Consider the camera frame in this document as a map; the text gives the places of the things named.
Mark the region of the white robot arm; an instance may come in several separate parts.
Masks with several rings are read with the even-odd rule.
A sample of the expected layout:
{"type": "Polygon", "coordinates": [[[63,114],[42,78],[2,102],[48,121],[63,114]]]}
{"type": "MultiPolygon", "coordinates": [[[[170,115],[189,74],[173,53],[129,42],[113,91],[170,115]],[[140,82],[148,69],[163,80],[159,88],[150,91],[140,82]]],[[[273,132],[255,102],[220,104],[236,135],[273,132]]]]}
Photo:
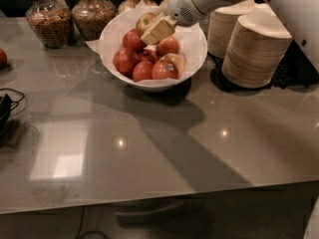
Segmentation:
{"type": "MultiPolygon", "coordinates": [[[[210,12],[244,0],[164,0],[156,20],[142,34],[153,45],[172,35],[175,28],[190,27],[210,12]]],[[[262,0],[293,36],[302,52],[319,69],[319,0],[262,0]]]]}

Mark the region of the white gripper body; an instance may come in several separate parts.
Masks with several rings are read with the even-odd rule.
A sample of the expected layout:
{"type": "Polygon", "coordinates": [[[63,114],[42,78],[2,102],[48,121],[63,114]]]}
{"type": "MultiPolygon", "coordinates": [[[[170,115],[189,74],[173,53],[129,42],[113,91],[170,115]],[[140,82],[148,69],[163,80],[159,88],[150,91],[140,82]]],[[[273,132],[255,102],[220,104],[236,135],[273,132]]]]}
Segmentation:
{"type": "Polygon", "coordinates": [[[200,0],[167,0],[167,4],[159,7],[182,27],[192,26],[205,17],[200,0]]]}

